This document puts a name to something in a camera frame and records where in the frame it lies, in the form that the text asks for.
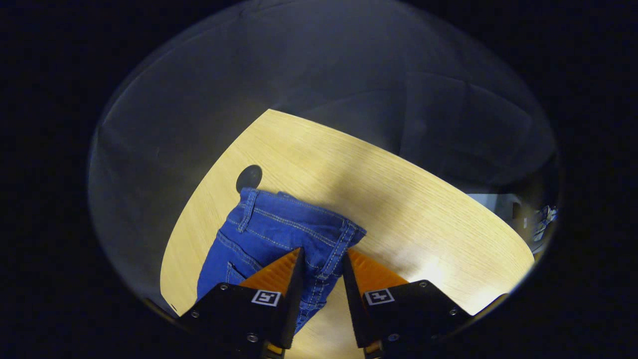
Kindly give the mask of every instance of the light wood tabletop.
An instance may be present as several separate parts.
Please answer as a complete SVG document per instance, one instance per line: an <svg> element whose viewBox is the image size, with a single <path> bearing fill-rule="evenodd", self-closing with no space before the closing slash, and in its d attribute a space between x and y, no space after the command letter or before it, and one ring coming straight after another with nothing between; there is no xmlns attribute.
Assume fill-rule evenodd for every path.
<svg viewBox="0 0 638 359"><path fill-rule="evenodd" d="M343 132L268 110L220 156L173 229L160 289L179 315L195 303L206 255L239 202L237 177L253 164L263 170L259 189L348 217L367 230L355 249L410 282L430 280L470 314L510 292L534 263L512 228L440 178ZM362 357L343 279L286 357Z"/></svg>

